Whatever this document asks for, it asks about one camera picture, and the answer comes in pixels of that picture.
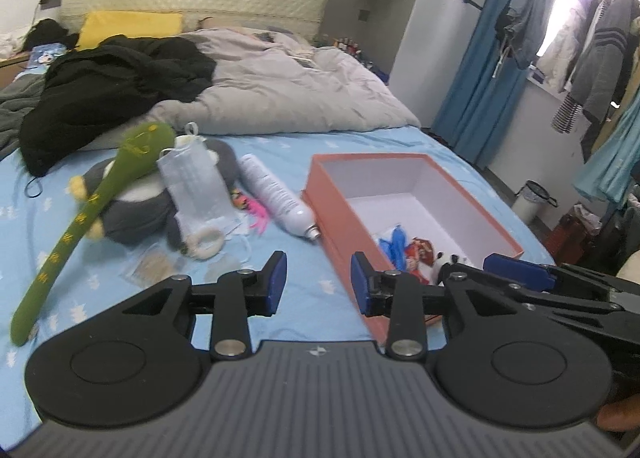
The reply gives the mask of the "person right hand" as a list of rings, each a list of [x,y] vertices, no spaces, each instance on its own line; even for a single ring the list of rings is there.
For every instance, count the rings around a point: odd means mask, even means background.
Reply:
[[[597,415],[597,426],[610,432],[627,432],[640,428],[640,395],[604,405]]]

